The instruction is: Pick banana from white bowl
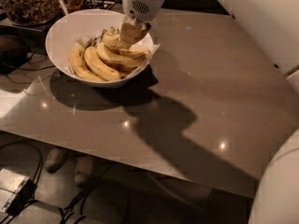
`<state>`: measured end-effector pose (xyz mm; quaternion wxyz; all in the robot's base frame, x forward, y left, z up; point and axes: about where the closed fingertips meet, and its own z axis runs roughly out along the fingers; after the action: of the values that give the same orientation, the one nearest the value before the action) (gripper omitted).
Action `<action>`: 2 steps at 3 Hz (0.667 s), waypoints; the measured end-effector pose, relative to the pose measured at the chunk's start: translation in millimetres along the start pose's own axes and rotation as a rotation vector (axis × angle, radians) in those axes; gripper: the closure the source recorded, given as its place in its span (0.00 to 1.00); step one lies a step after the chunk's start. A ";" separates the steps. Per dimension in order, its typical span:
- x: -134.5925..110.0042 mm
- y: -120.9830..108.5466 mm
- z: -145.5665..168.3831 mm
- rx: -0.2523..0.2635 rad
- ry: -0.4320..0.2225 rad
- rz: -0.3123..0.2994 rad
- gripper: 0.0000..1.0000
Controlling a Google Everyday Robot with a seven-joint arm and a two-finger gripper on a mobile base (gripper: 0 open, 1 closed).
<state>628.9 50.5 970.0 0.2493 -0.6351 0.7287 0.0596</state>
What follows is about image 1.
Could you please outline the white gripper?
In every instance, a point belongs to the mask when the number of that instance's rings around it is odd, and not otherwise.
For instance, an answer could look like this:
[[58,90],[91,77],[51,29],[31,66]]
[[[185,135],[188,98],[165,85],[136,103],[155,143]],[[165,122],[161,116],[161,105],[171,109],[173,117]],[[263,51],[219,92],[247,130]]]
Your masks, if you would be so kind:
[[129,49],[149,32],[149,24],[158,14],[164,0],[122,0],[124,14],[118,45]]

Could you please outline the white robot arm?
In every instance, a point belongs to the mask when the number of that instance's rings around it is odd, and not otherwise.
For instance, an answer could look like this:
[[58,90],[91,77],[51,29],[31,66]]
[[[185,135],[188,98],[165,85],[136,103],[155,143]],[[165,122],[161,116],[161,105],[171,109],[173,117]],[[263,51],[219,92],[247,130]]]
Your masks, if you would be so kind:
[[[217,0],[260,46],[294,89],[298,88],[299,0]],[[121,42],[141,39],[164,0],[122,0]],[[299,129],[267,165],[250,210],[249,224],[299,224]]]

